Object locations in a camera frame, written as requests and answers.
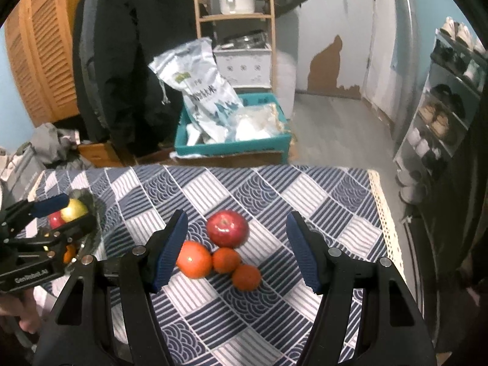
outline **orange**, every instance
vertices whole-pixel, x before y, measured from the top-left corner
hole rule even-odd
[[[212,271],[212,255],[198,242],[185,241],[176,266],[191,279],[204,278]]]
[[[212,256],[214,270],[219,274],[228,274],[241,264],[241,256],[234,249],[220,248]]]
[[[64,264],[70,263],[71,260],[75,257],[76,257],[76,248],[74,247],[74,245],[67,245],[66,253],[64,254],[63,257]]]
[[[256,290],[260,283],[261,273],[253,265],[240,265],[232,274],[232,284],[243,292]]]

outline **human hand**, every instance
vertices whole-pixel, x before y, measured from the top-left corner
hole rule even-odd
[[[41,327],[41,317],[37,313],[34,288],[27,289],[21,298],[10,294],[0,295],[0,316],[20,317],[20,328],[34,334]]]

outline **red apple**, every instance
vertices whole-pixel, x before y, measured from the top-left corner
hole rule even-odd
[[[221,210],[207,220],[210,240],[220,247],[236,248],[246,242],[249,225],[244,217],[232,210]]]
[[[51,213],[49,216],[49,225],[51,226],[52,230],[56,230],[58,227],[61,227],[65,224],[65,221],[61,217],[61,211],[58,210],[57,212]]]

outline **blue plastic crate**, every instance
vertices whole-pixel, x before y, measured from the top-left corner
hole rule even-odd
[[[245,106],[256,106],[259,104],[275,103],[278,110],[278,118],[288,128],[288,124],[281,110],[281,107],[276,100],[275,95],[271,93],[261,94],[241,94]],[[282,163],[288,162],[288,152],[291,142],[291,133],[284,133],[270,139],[247,140],[245,142],[226,142],[216,144],[196,144],[195,146],[187,146],[188,133],[186,126],[190,123],[190,117],[183,109],[180,117],[180,124],[176,131],[175,150],[180,156],[187,156],[190,154],[200,154],[203,156],[223,156],[228,154],[248,153],[253,151],[280,151],[282,153]]]

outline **wooden wardrobe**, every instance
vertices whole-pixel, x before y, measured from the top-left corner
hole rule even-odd
[[[12,73],[35,126],[79,114],[72,32],[79,0],[21,0],[7,19]]]

